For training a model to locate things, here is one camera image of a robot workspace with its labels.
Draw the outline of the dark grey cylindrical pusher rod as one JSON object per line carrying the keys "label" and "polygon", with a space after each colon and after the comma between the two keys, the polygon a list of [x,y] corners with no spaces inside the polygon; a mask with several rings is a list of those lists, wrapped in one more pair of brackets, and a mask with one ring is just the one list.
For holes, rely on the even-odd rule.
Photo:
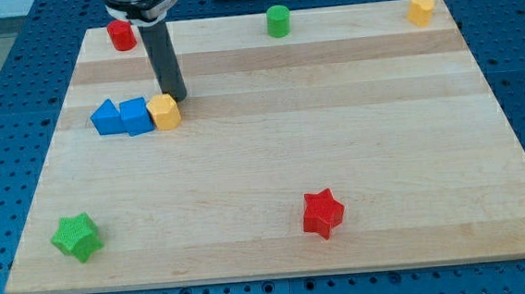
{"label": "dark grey cylindrical pusher rod", "polygon": [[188,96],[188,91],[181,75],[167,24],[161,20],[150,27],[142,27],[140,37],[153,66],[161,92],[170,94],[176,102],[183,101]]}

